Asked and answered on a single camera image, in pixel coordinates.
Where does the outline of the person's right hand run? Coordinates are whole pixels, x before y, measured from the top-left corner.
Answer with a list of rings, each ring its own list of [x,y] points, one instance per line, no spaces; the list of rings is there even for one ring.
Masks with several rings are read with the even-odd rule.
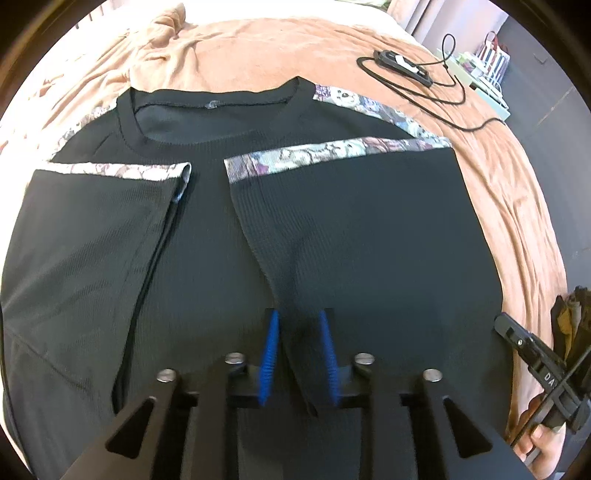
[[[554,473],[559,463],[565,438],[565,425],[559,429],[551,429],[540,424],[524,433],[513,447],[513,451],[522,461],[525,461],[527,455],[538,448],[540,453],[529,465],[529,470],[536,479],[547,479]]]

